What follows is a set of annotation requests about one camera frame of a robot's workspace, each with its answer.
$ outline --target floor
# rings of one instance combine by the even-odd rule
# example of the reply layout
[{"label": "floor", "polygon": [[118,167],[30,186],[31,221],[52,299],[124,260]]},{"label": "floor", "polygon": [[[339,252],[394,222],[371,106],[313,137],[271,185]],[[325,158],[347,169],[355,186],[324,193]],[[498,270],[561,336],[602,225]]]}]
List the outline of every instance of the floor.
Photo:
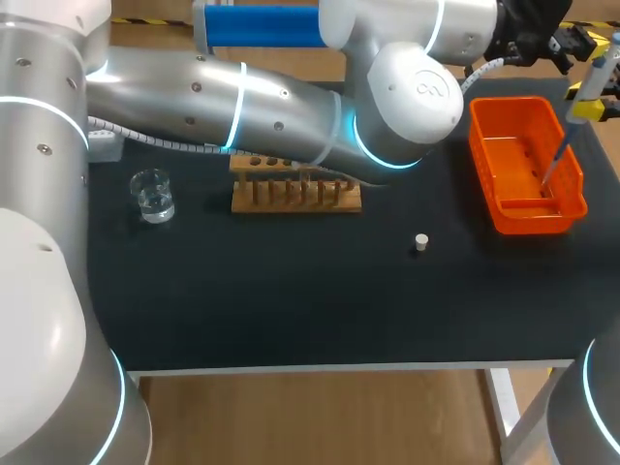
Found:
[{"label": "floor", "polygon": [[[620,19],[617,0],[573,2],[567,19]],[[189,21],[190,7],[191,0],[116,0],[113,14]],[[112,42],[193,48],[191,30],[163,26],[114,25]],[[217,53],[308,80],[337,80],[344,73],[342,56],[329,50]],[[583,72],[583,66],[577,67],[572,79],[579,80]],[[541,64],[497,75],[557,77],[557,72]],[[596,129],[620,172],[620,145],[612,143],[620,121]],[[511,376],[523,411],[546,372],[512,370]],[[143,383],[142,391],[153,421],[153,465],[500,463],[488,398],[475,371],[154,378]],[[546,463],[541,451],[530,465]]]}]

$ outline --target wooden peg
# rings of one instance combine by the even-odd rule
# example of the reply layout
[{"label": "wooden peg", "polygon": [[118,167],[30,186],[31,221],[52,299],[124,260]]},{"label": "wooden peg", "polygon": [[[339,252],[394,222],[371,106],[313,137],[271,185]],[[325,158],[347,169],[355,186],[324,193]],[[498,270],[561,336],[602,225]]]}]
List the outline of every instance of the wooden peg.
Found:
[{"label": "wooden peg", "polygon": [[256,179],[252,181],[252,202],[254,205],[259,204],[259,181]]},{"label": "wooden peg", "polygon": [[306,181],[301,181],[301,201],[299,203],[301,203],[302,205],[306,204],[306,199],[307,199],[307,194],[308,194],[308,183]]},{"label": "wooden peg", "polygon": [[340,202],[340,180],[336,179],[333,184],[333,204],[337,205]]},{"label": "wooden peg", "polygon": [[326,185],[323,183],[323,181],[317,181],[317,189],[317,199],[319,200],[319,205],[323,205],[323,197],[326,192]]},{"label": "wooden peg", "polygon": [[273,179],[269,179],[269,203],[273,204],[275,200],[275,185],[273,184]]},{"label": "wooden peg", "polygon": [[247,185],[247,177],[245,175],[245,171],[239,173],[239,189],[241,192],[245,194],[245,186]]},{"label": "wooden peg", "polygon": [[286,203],[291,203],[292,190],[293,190],[292,182],[291,182],[290,179],[287,179],[287,184],[286,184]]}]

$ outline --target blue handle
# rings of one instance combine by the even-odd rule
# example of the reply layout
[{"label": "blue handle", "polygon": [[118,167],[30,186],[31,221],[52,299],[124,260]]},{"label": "blue handle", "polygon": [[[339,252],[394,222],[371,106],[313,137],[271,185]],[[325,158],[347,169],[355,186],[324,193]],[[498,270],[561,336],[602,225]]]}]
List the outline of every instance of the blue handle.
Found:
[{"label": "blue handle", "polygon": [[325,47],[317,7],[206,6],[212,47]]}]

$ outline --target white cap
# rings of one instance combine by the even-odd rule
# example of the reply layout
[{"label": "white cap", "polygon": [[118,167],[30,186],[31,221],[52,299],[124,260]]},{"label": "white cap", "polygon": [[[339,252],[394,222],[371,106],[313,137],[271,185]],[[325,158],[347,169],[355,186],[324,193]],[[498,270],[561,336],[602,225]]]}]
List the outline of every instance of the white cap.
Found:
[{"label": "white cap", "polygon": [[418,234],[416,236],[416,250],[418,252],[423,252],[426,250],[426,246],[428,245],[428,236],[426,234]]}]

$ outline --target orange basket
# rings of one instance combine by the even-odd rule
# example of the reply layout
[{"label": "orange basket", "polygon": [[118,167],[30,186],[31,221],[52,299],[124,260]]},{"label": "orange basket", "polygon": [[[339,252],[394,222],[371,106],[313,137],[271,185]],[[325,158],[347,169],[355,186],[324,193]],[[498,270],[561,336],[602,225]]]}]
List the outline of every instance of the orange basket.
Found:
[{"label": "orange basket", "polygon": [[476,99],[469,143],[495,229],[553,234],[583,218],[583,173],[568,147],[546,186],[543,176],[564,130],[542,97]]}]

